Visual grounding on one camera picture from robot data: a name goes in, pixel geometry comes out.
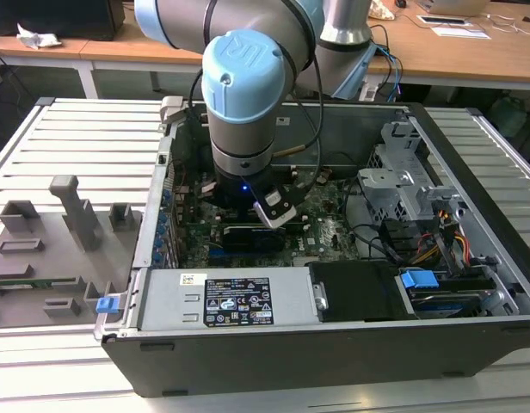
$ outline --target paper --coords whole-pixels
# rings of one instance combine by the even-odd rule
[[[438,36],[465,37],[468,39],[490,39],[481,30],[470,30],[465,28],[431,28]]]
[[[47,34],[37,34],[30,32],[25,28],[22,28],[20,24],[16,25],[18,27],[18,34],[16,38],[21,41],[24,46],[31,47],[32,49],[39,49],[40,47],[51,47],[51,46],[60,46],[62,45],[57,39],[57,36],[51,33]]]

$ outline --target wooden desk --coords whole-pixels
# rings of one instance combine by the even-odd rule
[[[470,19],[474,23],[471,29],[483,28],[491,40],[440,37],[409,20],[426,27],[416,18],[425,12],[411,0],[407,9],[397,9],[391,0],[388,5],[398,15],[397,20],[371,19],[369,25],[382,24],[387,29],[391,52],[404,65],[404,83],[530,90],[529,35],[496,30],[489,19],[479,16]],[[530,32],[530,23],[521,21],[524,15],[530,17],[530,6],[490,3],[486,12],[514,17],[518,27]],[[373,32],[378,43],[385,42],[381,29],[375,28]],[[0,55],[11,65],[76,69],[89,98],[99,96],[95,69],[195,73],[201,65],[197,53],[147,39],[129,9],[114,41],[65,40],[64,46],[35,51],[24,47],[16,38],[4,37],[0,38]],[[380,84],[387,71],[385,60],[374,58],[365,88],[373,89]]]
[[[146,37],[135,21],[133,12],[124,10],[126,19],[114,40],[88,41],[80,52],[82,59],[201,65],[202,57],[199,54],[174,49]]]
[[[387,29],[391,52],[404,65],[403,81],[457,83],[453,85],[458,86],[465,86],[462,81],[469,81],[478,87],[489,87],[489,82],[493,82],[493,87],[508,83],[509,89],[530,88],[530,84],[526,84],[530,83],[530,35],[504,33],[493,28],[487,17],[478,16],[469,19],[474,25],[469,29],[483,29],[491,40],[440,37],[431,29],[419,28],[412,23],[427,26],[416,18],[425,12],[414,2],[409,2],[407,9],[393,11],[399,15],[395,21],[370,20],[369,25],[382,24]],[[521,21],[524,15],[530,17],[530,6],[490,3],[485,13],[514,17],[517,27],[530,32],[530,23]],[[377,42],[385,44],[381,28],[374,28],[373,33]],[[386,69],[385,60],[377,57],[370,64],[369,72],[383,74]],[[522,84],[519,87],[511,83]]]

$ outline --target slotted metal platform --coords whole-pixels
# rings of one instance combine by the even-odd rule
[[[78,175],[80,195],[90,198],[95,209],[122,200],[144,210],[161,136],[159,107],[148,101],[57,99],[50,107],[34,108],[0,154],[0,212],[14,199],[30,199],[41,212],[61,211],[58,199],[46,190],[55,174]],[[482,118],[459,109],[430,113],[530,245],[530,169]],[[438,164],[435,168],[444,176]],[[2,331],[0,413],[530,413],[530,349],[468,379],[143,399],[92,330],[82,325],[68,331]]]
[[[48,188],[64,174],[78,176],[79,196],[96,211],[113,202],[143,211],[162,136],[159,109],[153,101],[79,99],[34,107],[0,154],[0,213],[9,200],[63,211]]]
[[[530,165],[483,116],[472,116],[467,109],[428,112],[530,248]],[[450,185],[435,157],[429,162]]]

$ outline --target blue tab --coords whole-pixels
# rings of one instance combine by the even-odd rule
[[[97,314],[117,314],[120,312],[120,297],[100,297],[96,302]]]
[[[401,281],[405,288],[437,288],[439,286],[434,272],[428,269],[409,269],[401,274]]]

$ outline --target warning label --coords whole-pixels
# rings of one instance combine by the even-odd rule
[[[204,306],[208,327],[274,323],[268,278],[206,280]]]

